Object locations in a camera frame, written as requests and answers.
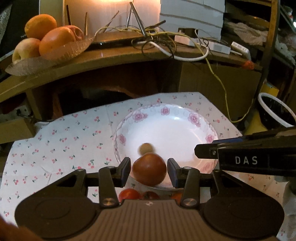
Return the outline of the small orange tangerine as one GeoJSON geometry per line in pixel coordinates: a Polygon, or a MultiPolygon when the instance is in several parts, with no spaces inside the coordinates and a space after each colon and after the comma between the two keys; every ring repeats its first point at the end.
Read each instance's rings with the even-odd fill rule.
{"type": "Polygon", "coordinates": [[[175,200],[178,204],[180,204],[182,195],[183,195],[182,192],[176,192],[171,196],[171,199],[175,200]]]}

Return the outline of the small red tomato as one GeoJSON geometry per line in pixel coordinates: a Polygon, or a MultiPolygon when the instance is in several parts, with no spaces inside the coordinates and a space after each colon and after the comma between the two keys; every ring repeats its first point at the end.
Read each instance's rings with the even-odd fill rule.
{"type": "Polygon", "coordinates": [[[126,199],[140,199],[141,195],[137,190],[134,190],[132,188],[124,189],[120,192],[118,196],[118,200],[120,203],[122,203],[126,199]]]}
{"type": "Polygon", "coordinates": [[[141,200],[159,200],[160,196],[152,191],[147,191],[141,194],[141,200]]]}

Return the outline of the large dark red tomato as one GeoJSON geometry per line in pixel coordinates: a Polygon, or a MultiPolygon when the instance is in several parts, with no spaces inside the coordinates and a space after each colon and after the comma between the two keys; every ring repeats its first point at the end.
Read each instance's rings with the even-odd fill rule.
{"type": "Polygon", "coordinates": [[[167,174],[167,166],[162,157],[154,153],[146,153],[132,165],[132,175],[139,183],[156,186],[163,182],[167,174]]]}

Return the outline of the brown kiwi fruit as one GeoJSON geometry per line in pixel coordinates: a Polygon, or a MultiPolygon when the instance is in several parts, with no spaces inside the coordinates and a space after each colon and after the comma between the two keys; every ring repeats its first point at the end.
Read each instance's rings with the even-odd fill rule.
{"type": "Polygon", "coordinates": [[[153,145],[151,143],[143,143],[138,148],[138,152],[139,152],[139,154],[141,156],[146,154],[146,153],[153,153],[154,152],[154,147],[153,147],[153,145]]]}

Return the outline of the white floral plate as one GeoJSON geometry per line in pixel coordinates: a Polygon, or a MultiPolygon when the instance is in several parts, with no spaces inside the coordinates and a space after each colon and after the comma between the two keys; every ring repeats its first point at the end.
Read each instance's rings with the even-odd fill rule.
{"type": "Polygon", "coordinates": [[[181,167],[192,167],[209,174],[218,161],[198,158],[198,144],[211,144],[218,135],[200,114],[174,104],[143,106],[129,113],[117,126],[113,148],[118,162],[129,157],[135,162],[139,148],[149,143],[164,160],[174,158],[181,167]]]}

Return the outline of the white power strip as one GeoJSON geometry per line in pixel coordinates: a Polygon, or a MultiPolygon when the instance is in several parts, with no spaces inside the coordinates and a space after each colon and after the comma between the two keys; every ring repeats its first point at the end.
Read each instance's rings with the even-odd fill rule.
{"type": "Polygon", "coordinates": [[[223,54],[230,54],[230,52],[231,52],[230,47],[228,47],[226,45],[222,45],[220,43],[208,41],[208,40],[193,39],[193,41],[191,41],[188,37],[175,35],[175,42],[183,44],[183,45],[187,45],[190,47],[195,47],[196,46],[195,44],[197,44],[202,47],[209,48],[210,51],[215,51],[215,52],[219,52],[219,53],[223,53],[223,54]]]}

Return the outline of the wooden tv cabinet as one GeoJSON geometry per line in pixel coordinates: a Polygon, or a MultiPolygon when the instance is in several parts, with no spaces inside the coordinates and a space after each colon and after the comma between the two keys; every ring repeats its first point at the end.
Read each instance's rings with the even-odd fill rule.
{"type": "Polygon", "coordinates": [[[212,53],[196,63],[132,47],[92,50],[39,74],[1,78],[1,113],[26,103],[38,120],[157,93],[200,92],[233,120],[248,110],[261,70],[212,53]]]}

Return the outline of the wooden shelf unit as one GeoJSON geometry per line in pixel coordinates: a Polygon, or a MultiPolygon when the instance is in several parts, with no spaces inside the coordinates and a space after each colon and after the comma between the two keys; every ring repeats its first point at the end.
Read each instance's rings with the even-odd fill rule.
{"type": "Polygon", "coordinates": [[[295,57],[285,42],[295,29],[280,1],[225,1],[222,40],[243,45],[286,101],[295,83],[295,57]]]}

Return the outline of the white stacked boards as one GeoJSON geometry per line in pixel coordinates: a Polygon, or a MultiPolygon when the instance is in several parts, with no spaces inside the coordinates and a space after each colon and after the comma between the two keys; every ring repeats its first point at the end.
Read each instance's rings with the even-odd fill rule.
{"type": "Polygon", "coordinates": [[[159,17],[161,21],[166,21],[162,25],[166,31],[177,32],[179,28],[194,28],[198,30],[200,38],[220,40],[224,12],[224,0],[162,0],[159,17]]]}

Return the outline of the black router with antennas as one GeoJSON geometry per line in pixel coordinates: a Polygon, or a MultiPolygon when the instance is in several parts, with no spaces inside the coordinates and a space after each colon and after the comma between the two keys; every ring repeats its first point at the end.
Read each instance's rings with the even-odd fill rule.
{"type": "Polygon", "coordinates": [[[135,8],[134,3],[130,2],[130,12],[127,18],[127,22],[124,29],[119,29],[118,31],[105,33],[101,31],[100,33],[95,34],[93,42],[87,48],[87,51],[97,50],[97,49],[106,49],[106,48],[117,48],[120,46],[132,46],[133,43],[141,42],[149,39],[148,33],[152,29],[161,26],[166,23],[166,20],[158,22],[155,25],[145,27],[142,23],[142,20],[135,8]],[[134,14],[135,19],[138,23],[139,32],[137,29],[134,31],[129,31],[128,25],[130,23],[130,18],[134,14]]]}

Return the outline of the red apple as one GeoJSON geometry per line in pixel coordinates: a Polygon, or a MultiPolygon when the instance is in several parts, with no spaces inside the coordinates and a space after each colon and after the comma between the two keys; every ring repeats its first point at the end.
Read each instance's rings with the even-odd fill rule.
{"type": "Polygon", "coordinates": [[[82,30],[79,27],[77,27],[75,25],[67,25],[66,27],[69,28],[73,32],[76,41],[84,40],[84,33],[82,32],[82,30]]]}

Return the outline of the front large orange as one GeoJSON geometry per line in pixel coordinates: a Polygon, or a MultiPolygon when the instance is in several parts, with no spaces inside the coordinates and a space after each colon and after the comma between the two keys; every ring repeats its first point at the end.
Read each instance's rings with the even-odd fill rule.
{"type": "Polygon", "coordinates": [[[74,33],[69,28],[58,27],[50,30],[48,33],[46,33],[43,39],[41,39],[39,53],[41,56],[44,56],[65,44],[75,41],[76,38],[74,33]]]}

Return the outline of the large orange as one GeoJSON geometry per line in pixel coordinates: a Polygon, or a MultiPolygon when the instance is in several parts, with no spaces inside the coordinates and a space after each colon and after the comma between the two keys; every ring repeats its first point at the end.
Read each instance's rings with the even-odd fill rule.
{"type": "Polygon", "coordinates": [[[57,21],[48,14],[40,14],[32,17],[25,24],[25,34],[27,38],[43,39],[51,30],[57,27],[57,21]]]}
{"type": "Polygon", "coordinates": [[[46,33],[43,39],[41,39],[39,53],[41,56],[44,56],[65,44],[75,41],[76,38],[74,33],[69,28],[58,27],[50,30],[48,33],[46,33]]]}

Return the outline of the yellow apple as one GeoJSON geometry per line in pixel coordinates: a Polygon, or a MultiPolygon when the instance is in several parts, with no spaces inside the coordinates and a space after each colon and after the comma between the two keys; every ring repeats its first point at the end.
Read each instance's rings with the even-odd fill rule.
{"type": "Polygon", "coordinates": [[[16,64],[21,60],[39,57],[40,40],[36,38],[27,38],[17,44],[12,55],[12,62],[16,64]]]}

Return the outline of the top large orange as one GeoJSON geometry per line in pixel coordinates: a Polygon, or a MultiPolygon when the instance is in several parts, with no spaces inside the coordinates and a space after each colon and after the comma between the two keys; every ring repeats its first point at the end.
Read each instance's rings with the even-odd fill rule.
{"type": "Polygon", "coordinates": [[[40,14],[32,17],[25,24],[25,34],[27,38],[43,39],[51,30],[57,27],[57,21],[48,14],[40,14]]]}

